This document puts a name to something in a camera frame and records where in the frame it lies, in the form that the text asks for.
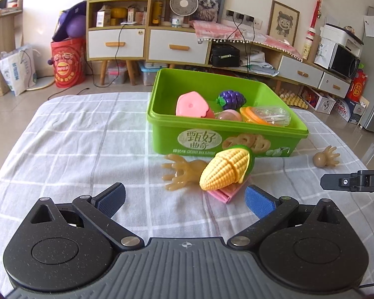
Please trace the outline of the purple toy grapes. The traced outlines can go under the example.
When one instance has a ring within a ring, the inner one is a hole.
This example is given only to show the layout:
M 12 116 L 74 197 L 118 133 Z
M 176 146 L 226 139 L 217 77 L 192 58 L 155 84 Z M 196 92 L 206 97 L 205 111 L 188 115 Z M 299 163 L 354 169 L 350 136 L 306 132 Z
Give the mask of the purple toy grapes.
M 216 103 L 223 110 L 239 110 L 246 102 L 247 100 L 242 93 L 233 90 L 221 92 L 216 99 Z

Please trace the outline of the clear plastic egg tray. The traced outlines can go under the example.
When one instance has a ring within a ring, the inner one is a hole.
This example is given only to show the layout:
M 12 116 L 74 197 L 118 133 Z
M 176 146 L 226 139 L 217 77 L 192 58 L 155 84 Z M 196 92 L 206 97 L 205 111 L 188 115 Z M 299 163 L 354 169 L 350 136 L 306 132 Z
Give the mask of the clear plastic egg tray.
M 252 107 L 251 109 L 272 126 L 287 127 L 290 124 L 290 113 L 282 107 Z

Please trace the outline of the framed cat picture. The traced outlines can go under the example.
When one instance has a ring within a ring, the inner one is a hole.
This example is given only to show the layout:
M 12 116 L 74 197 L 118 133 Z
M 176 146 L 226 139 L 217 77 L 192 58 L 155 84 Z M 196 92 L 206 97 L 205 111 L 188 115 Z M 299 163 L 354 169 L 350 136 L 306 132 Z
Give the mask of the framed cat picture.
M 192 19 L 204 22 L 221 22 L 226 0 L 198 0 L 198 8 Z

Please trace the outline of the pink toy peach half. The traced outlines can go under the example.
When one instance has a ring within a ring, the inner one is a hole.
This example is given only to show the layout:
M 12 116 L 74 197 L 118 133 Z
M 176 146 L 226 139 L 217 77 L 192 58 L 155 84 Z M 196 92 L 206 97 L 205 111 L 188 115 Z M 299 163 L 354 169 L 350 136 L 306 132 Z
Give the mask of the pink toy peach half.
M 178 97 L 176 115 L 215 119 L 215 114 L 207 101 L 196 91 L 188 92 Z

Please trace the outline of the wooden cabinet with white drawers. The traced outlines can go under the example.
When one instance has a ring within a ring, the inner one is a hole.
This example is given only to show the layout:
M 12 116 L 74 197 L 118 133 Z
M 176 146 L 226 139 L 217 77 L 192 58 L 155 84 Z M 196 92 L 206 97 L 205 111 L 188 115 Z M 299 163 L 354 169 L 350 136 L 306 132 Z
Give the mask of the wooden cabinet with white drawers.
M 123 4 L 142 2 L 147 8 L 143 24 L 104 24 L 97 26 L 98 13 L 103 6 L 114 9 Z M 310 63 L 302 62 L 277 50 L 248 43 L 216 43 L 215 41 L 198 41 L 191 25 L 184 28 L 156 26 L 153 24 L 154 0 L 87 0 L 86 8 L 86 55 L 91 62 L 100 62 L 100 82 L 105 83 L 108 62 L 120 60 L 125 62 L 131 76 L 135 75 L 136 62 L 167 64 L 170 68 L 180 66 L 198 66 L 212 68 L 209 63 L 211 48 L 214 44 L 231 44 L 237 48 L 245 46 L 247 53 L 262 51 L 265 60 L 275 70 L 275 75 L 253 69 L 251 65 L 236 68 L 224 68 L 225 71 L 246 73 L 276 81 L 276 88 L 282 83 L 309 86 L 328 94 L 345 98 L 351 81 L 341 78 L 330 71 Z

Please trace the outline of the large beige toy octopus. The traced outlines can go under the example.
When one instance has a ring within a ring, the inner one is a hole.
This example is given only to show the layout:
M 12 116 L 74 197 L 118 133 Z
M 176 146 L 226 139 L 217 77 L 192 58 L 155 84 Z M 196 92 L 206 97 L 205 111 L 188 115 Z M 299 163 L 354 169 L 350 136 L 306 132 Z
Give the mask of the large beige toy octopus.
M 168 191 L 179 190 L 193 184 L 198 185 L 201 174 L 208 165 L 206 161 L 200 159 L 186 161 L 177 154 L 167 154 L 165 159 L 171 163 L 163 163 L 162 168 L 174 170 L 174 173 L 162 177 L 164 182 L 169 182 L 165 185 L 165 189 Z

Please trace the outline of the grey checked tablecloth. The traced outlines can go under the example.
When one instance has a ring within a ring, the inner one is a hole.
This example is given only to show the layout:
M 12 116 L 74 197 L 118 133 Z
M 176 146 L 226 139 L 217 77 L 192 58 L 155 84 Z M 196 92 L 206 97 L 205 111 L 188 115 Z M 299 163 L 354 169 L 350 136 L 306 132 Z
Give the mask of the grey checked tablecloth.
M 150 95 L 121 92 L 62 96 L 45 102 L 12 148 L 0 170 L 0 292 L 12 286 L 4 250 L 29 210 L 42 197 L 55 203 L 96 195 L 121 182 L 125 204 L 116 222 L 148 240 L 152 237 L 230 238 L 256 221 L 239 192 L 228 204 L 191 185 L 167 191 L 164 158 L 152 148 L 146 119 Z M 249 182 L 303 204 L 332 199 L 366 246 L 370 263 L 364 283 L 374 282 L 374 193 L 327 192 L 315 153 L 332 145 L 341 156 L 337 173 L 364 168 L 352 150 L 315 115 L 299 110 L 308 137 L 290 157 L 258 158 Z

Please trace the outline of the small beige toy octopus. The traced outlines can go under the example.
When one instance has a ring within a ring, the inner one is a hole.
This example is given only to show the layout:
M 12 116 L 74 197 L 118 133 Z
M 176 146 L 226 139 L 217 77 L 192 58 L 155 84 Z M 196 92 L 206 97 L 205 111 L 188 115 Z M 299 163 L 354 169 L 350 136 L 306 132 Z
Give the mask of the small beige toy octopus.
M 316 167 L 336 167 L 339 164 L 339 153 L 335 153 L 336 147 L 327 146 L 322 152 L 317 152 L 312 160 Z

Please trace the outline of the framed cartoon girl picture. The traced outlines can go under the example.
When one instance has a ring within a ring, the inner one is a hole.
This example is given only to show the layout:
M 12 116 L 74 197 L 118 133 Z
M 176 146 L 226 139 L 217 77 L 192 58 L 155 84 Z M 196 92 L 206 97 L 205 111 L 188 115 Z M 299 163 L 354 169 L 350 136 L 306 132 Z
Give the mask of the framed cartoon girl picture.
M 294 45 L 300 12 L 279 1 L 273 0 L 267 35 Z

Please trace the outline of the small white desk fan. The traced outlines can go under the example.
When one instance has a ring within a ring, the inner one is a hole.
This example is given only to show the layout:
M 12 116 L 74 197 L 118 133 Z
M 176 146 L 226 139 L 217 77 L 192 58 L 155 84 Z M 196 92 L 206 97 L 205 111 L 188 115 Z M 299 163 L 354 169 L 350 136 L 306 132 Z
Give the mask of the small white desk fan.
M 170 0 L 172 27 L 181 28 L 186 18 L 198 9 L 198 0 Z

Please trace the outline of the yellow egg carton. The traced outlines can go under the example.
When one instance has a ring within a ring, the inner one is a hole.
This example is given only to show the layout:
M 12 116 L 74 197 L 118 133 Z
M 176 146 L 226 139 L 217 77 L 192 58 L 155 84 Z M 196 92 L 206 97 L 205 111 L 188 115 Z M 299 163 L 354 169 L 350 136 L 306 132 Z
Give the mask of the yellow egg carton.
M 285 102 L 285 104 L 287 104 L 287 106 L 308 109 L 308 104 L 306 104 L 298 94 L 293 93 L 291 90 L 281 88 L 276 94 Z

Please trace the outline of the black microwave oven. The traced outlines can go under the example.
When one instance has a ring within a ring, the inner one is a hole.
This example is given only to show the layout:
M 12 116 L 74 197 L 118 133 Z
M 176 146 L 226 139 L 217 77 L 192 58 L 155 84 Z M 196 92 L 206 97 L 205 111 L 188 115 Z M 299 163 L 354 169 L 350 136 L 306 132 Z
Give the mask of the black microwave oven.
M 346 79 L 353 79 L 360 65 L 360 58 L 342 45 L 321 38 L 314 63 Z

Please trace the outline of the white paper shopping bag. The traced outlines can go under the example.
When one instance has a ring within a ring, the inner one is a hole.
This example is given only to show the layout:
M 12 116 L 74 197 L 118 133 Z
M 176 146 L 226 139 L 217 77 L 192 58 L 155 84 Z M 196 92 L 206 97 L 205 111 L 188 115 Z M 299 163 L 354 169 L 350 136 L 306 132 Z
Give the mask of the white paper shopping bag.
M 0 72 L 15 96 L 36 85 L 37 74 L 33 59 L 33 48 L 26 44 L 11 52 L 1 52 Z

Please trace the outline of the black box on shelf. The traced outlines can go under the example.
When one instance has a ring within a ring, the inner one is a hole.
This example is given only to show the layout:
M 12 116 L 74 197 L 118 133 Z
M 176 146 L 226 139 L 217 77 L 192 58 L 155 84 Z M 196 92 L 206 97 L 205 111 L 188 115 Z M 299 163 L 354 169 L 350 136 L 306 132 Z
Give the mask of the black box on shelf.
M 217 68 L 239 67 L 240 50 L 233 45 L 214 44 L 211 48 L 209 63 Z

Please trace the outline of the orange toy pumpkin half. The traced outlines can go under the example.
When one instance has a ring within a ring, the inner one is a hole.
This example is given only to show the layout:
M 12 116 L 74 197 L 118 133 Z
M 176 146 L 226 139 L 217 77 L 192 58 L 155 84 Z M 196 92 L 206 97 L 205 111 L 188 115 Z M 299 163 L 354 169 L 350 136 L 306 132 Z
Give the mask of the orange toy pumpkin half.
M 240 108 L 240 115 L 242 116 L 242 120 L 247 123 L 251 124 L 261 124 L 261 125 L 267 125 L 270 124 L 266 122 L 266 120 L 261 119 L 258 115 L 254 113 L 254 111 L 251 109 L 251 107 L 241 107 Z

